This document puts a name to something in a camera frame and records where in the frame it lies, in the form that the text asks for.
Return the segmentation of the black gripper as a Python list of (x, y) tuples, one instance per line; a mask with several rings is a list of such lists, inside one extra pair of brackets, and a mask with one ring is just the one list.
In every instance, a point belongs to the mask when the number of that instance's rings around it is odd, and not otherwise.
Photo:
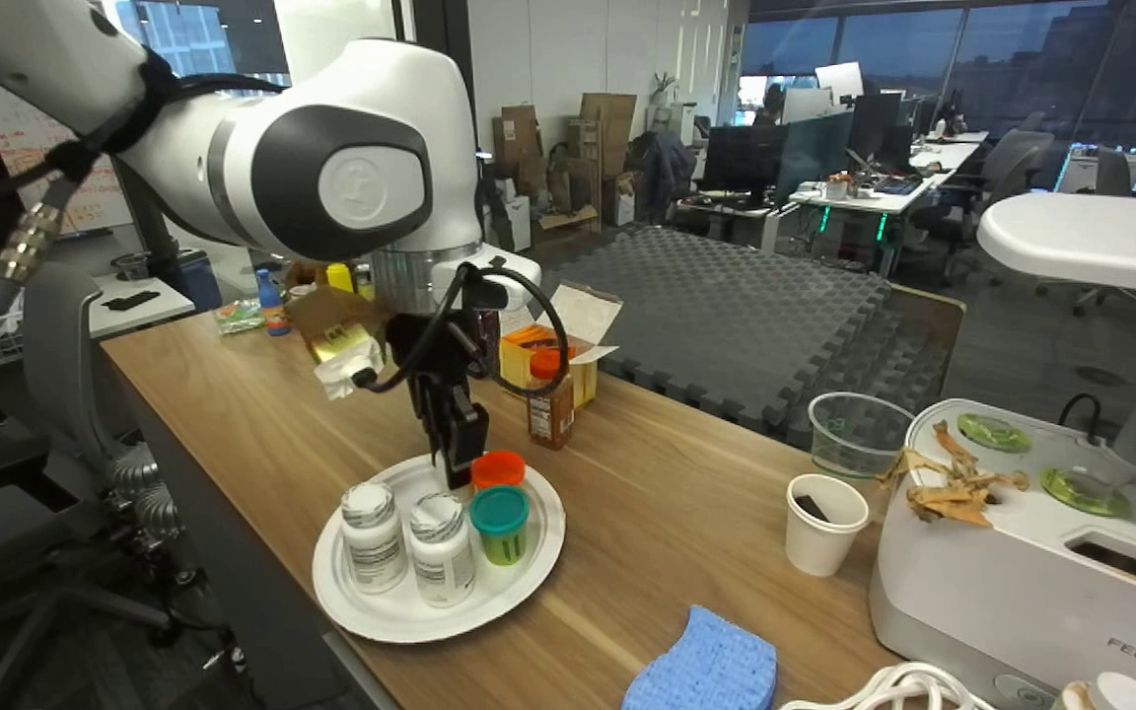
[(489, 410), (470, 398), (470, 375), (485, 354), (478, 320), (465, 311), (440, 320), (394, 314), (387, 340), (406, 375), (414, 414), (428, 435), (447, 435), (428, 449), (436, 479), (465, 489), (489, 437)]

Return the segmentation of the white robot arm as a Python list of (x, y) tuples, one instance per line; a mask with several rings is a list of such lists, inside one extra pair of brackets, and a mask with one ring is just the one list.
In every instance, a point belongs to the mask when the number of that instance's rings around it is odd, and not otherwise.
[(303, 261), (362, 255), (394, 377), (461, 489), (489, 414), (470, 398), (496, 311), (540, 269), (482, 236), (461, 72), (398, 40), (349, 40), (276, 93), (182, 80), (89, 0), (0, 0), (0, 88), (70, 128), (11, 252), (56, 230), (89, 160), (135, 173), (197, 236)]

